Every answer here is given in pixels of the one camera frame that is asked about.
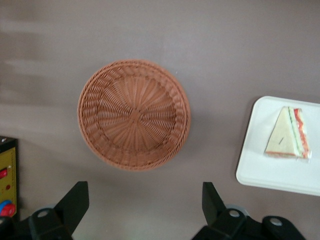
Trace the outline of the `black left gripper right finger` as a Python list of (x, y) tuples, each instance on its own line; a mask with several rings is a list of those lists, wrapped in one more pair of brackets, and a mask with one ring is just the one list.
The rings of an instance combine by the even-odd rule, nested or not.
[(194, 240), (235, 240), (245, 227), (247, 216), (227, 208), (211, 182), (202, 184), (202, 211), (207, 222)]

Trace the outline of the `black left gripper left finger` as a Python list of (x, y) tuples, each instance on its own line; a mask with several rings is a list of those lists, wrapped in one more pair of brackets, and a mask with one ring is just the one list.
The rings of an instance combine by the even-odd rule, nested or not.
[(28, 218), (33, 240), (71, 240), (90, 205), (87, 181), (77, 182), (54, 206), (37, 210)]

